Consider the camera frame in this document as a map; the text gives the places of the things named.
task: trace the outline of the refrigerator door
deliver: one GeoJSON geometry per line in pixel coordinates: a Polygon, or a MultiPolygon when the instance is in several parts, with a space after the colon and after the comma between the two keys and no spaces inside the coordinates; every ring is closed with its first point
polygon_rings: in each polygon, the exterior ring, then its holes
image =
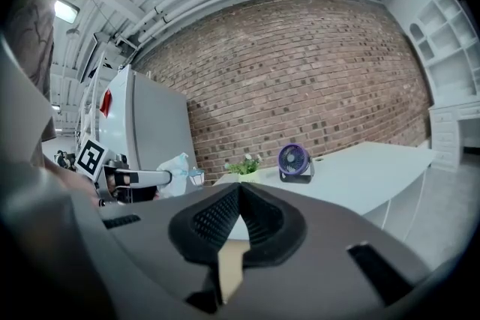
{"type": "Polygon", "coordinates": [[[99,142],[114,154],[127,156],[130,169],[140,169],[134,142],[134,120],[132,116],[132,97],[134,72],[130,66],[124,68],[110,82],[108,89],[112,94],[112,102],[108,116],[98,113],[99,142]]]}
{"type": "MultiPolygon", "coordinates": [[[[196,167],[187,98],[140,73],[135,73],[133,83],[133,137],[139,169],[155,170],[182,152],[188,155],[190,168],[196,167]]],[[[194,189],[187,180],[187,192],[194,189]]]]}

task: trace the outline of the purple fan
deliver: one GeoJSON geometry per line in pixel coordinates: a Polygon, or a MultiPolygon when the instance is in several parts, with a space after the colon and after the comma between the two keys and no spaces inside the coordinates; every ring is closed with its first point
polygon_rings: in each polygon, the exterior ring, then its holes
{"type": "Polygon", "coordinates": [[[278,154],[278,168],[285,175],[301,175],[308,168],[310,157],[298,144],[285,145],[278,154]]]}

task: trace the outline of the black panel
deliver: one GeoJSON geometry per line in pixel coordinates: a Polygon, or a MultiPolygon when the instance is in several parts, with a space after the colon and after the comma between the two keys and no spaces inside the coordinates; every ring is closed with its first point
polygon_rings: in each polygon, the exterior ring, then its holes
{"type": "Polygon", "coordinates": [[[386,306],[412,291],[413,287],[370,244],[355,245],[347,251],[386,306]]]}
{"type": "Polygon", "coordinates": [[[138,183],[138,173],[137,172],[131,172],[130,174],[130,183],[138,183]]]}
{"type": "Polygon", "coordinates": [[[208,272],[203,282],[202,290],[194,292],[185,301],[203,312],[216,313],[223,304],[220,281],[218,279],[218,267],[212,266],[208,272]]]}
{"type": "Polygon", "coordinates": [[[463,147],[463,153],[464,154],[472,154],[472,155],[477,155],[480,156],[480,148],[475,148],[475,147],[463,147]]]}
{"type": "Polygon", "coordinates": [[[116,217],[115,219],[108,219],[104,220],[103,224],[105,224],[106,229],[127,226],[128,224],[135,223],[140,221],[140,218],[137,215],[127,215],[122,217],[116,217]]]}
{"type": "Polygon", "coordinates": [[[170,240],[188,261],[216,265],[239,214],[251,242],[244,268],[279,265],[305,239],[305,219],[296,208],[252,184],[231,184],[178,212],[170,220],[170,240]]]}

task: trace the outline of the white shelf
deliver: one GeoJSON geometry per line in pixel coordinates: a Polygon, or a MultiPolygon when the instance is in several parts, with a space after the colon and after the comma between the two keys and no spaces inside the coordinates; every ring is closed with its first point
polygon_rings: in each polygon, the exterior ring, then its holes
{"type": "Polygon", "coordinates": [[[424,26],[424,30],[427,35],[439,29],[447,21],[447,19],[443,16],[442,11],[432,1],[427,4],[418,17],[424,26]]]}
{"type": "Polygon", "coordinates": [[[472,71],[463,49],[438,61],[429,70],[438,96],[461,99],[476,94],[472,71]]]}
{"type": "Polygon", "coordinates": [[[435,58],[434,51],[432,51],[430,44],[427,40],[424,40],[423,43],[418,45],[421,55],[426,61],[430,61],[431,59],[435,58]]]}
{"type": "Polygon", "coordinates": [[[418,24],[412,23],[410,25],[410,34],[412,34],[413,39],[415,39],[415,41],[420,42],[425,39],[425,35],[420,29],[418,24]]]}
{"type": "Polygon", "coordinates": [[[459,52],[462,52],[462,48],[461,47],[458,47],[455,51],[451,51],[449,53],[447,53],[446,55],[443,55],[439,58],[435,58],[433,60],[430,60],[427,62],[427,64],[425,65],[425,67],[433,67],[434,65],[437,65],[439,63],[441,63],[442,61],[445,61],[446,59],[450,58],[451,56],[454,56],[456,54],[458,54],[459,52]]]}
{"type": "Polygon", "coordinates": [[[448,108],[452,106],[457,106],[458,104],[468,104],[475,103],[480,101],[480,98],[476,95],[462,97],[461,99],[455,99],[454,97],[449,97],[447,100],[441,100],[435,102],[435,104],[429,108],[429,110],[439,109],[439,108],[448,108]]]}
{"type": "Polygon", "coordinates": [[[445,24],[430,37],[440,55],[448,55],[461,47],[453,28],[449,24],[445,24]]]}
{"type": "Polygon", "coordinates": [[[463,13],[459,13],[451,20],[451,25],[462,45],[470,43],[476,38],[470,22],[463,13]]]}
{"type": "Polygon", "coordinates": [[[480,43],[477,41],[470,45],[466,50],[466,56],[468,57],[472,70],[480,70],[480,43]]]}
{"type": "Polygon", "coordinates": [[[455,0],[436,0],[436,3],[448,19],[451,19],[457,13],[461,12],[461,7],[455,0]]]}
{"type": "Polygon", "coordinates": [[[435,104],[480,98],[480,40],[457,0],[430,0],[409,32],[435,104]]]}

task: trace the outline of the floor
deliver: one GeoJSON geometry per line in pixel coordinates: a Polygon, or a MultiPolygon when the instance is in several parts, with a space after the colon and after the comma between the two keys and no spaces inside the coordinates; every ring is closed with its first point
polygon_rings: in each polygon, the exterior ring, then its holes
{"type": "Polygon", "coordinates": [[[465,154],[456,173],[429,168],[406,244],[434,269],[459,255],[480,212],[480,156],[465,154]]]}

